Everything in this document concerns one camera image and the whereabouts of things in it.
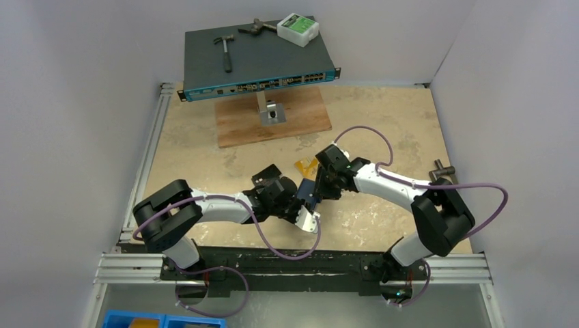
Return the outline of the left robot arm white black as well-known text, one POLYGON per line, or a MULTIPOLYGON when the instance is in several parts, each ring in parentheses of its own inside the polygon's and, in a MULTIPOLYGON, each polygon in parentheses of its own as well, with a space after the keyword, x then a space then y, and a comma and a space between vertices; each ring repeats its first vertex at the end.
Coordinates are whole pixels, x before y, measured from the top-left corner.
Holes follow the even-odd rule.
POLYGON ((235 194, 206 193, 178 179, 139 202, 132 210, 134 239, 150 253, 162 253, 186 279, 203 273, 203 260, 187 233, 197 223, 258 224, 269 217, 317 233, 317 215, 297 196, 296 184, 285 176, 254 178, 254 187, 235 194))

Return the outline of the blue leather card holder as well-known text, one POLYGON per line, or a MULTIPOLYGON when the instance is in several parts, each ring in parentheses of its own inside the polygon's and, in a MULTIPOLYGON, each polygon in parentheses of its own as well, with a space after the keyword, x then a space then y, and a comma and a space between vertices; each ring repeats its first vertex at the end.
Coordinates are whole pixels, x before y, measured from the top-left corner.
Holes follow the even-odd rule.
POLYGON ((296 197, 304 201, 304 206, 309 211, 314 211, 321 202, 319 195, 315 191, 315 181, 303 178, 298 186, 296 197))

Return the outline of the black credit card stack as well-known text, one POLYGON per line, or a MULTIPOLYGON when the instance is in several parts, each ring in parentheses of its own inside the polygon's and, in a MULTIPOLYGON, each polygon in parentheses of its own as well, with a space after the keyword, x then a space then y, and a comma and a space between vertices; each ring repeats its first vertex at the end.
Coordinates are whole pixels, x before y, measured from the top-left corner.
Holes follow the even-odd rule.
POLYGON ((255 186, 264 186, 280 177, 282 177, 280 169, 275 164, 271 164, 252 176, 251 181, 255 186))

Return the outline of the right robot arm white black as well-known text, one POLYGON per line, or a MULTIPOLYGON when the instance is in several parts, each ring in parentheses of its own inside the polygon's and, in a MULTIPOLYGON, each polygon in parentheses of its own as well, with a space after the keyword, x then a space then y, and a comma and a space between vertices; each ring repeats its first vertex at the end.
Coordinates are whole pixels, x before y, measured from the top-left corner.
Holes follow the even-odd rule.
POLYGON ((425 257, 446 256, 475 226, 475 218, 454 186, 445 178, 435 182, 388 174, 371 161, 349 159, 331 144, 316 154, 319 167, 316 195, 338 200, 344 191, 389 201, 412 214, 416 231, 396 242, 383 260, 385 273, 399 278, 425 257))

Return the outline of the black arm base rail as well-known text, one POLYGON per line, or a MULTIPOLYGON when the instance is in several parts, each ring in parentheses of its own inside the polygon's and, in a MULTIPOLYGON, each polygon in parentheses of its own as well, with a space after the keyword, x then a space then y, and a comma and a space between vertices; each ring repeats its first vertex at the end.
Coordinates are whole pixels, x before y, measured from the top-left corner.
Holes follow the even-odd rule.
POLYGON ((199 248, 202 260, 184 273, 163 258, 160 278, 200 282, 209 297, 233 291, 355 292, 360 296, 409 299, 413 287, 427 280, 425 264, 397 266, 379 251, 316 250, 303 260, 285 260, 269 249, 199 248))

